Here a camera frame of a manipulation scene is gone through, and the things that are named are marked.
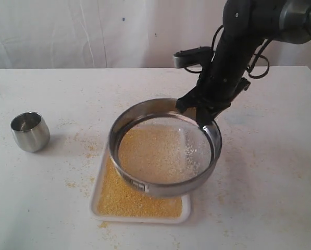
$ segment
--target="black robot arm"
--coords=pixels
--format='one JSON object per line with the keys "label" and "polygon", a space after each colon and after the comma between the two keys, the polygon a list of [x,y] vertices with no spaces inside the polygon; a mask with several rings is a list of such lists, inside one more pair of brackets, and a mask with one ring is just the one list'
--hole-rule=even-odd
{"label": "black robot arm", "polygon": [[228,0],[223,11],[223,32],[215,52],[212,47],[200,47],[174,55],[177,68],[200,64],[197,85],[178,99],[177,108],[184,112],[197,108],[197,122],[209,124],[242,91],[261,53],[272,41],[302,44],[311,40],[311,1],[309,0]]}

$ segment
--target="sieve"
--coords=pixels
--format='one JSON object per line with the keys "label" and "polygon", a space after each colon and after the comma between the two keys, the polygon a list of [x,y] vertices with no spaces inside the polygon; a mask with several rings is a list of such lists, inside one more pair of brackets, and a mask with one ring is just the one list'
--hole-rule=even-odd
{"label": "sieve", "polygon": [[[200,187],[212,174],[221,153],[222,138],[216,122],[199,126],[196,109],[181,114],[176,101],[160,98],[138,103],[116,119],[109,133],[108,148],[118,174],[151,196],[181,196]],[[128,141],[133,131],[142,131],[135,133],[141,136]]]}

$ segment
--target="white tray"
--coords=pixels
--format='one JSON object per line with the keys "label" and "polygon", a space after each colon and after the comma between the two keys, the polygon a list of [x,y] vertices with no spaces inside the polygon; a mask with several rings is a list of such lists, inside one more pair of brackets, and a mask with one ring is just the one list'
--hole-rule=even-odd
{"label": "white tray", "polygon": [[96,181],[94,182],[91,201],[90,201],[90,213],[91,215],[101,221],[116,221],[116,222],[137,222],[137,223],[164,223],[164,224],[177,224],[186,221],[191,212],[190,195],[182,196],[182,214],[176,218],[152,218],[152,217],[123,217],[123,216],[103,216],[97,210],[97,205],[101,197],[102,183],[105,176],[105,166],[109,160],[109,151],[106,149],[103,151],[101,158],[101,165],[98,170]]}

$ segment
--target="stainless steel cup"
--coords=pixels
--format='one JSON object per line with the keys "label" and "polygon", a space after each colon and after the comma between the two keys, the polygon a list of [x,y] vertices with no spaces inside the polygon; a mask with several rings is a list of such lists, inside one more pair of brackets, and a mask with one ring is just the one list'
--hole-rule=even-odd
{"label": "stainless steel cup", "polygon": [[36,112],[18,115],[10,124],[18,146],[27,152],[36,152],[44,148],[50,140],[49,129],[43,117]]}

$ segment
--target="white wall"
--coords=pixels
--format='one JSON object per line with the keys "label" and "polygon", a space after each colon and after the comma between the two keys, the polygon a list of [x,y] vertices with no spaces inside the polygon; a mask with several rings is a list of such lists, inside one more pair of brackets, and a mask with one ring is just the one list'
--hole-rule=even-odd
{"label": "white wall", "polygon": [[[172,67],[209,45],[225,0],[0,0],[0,68]],[[273,65],[311,65],[311,42],[273,42]]]}

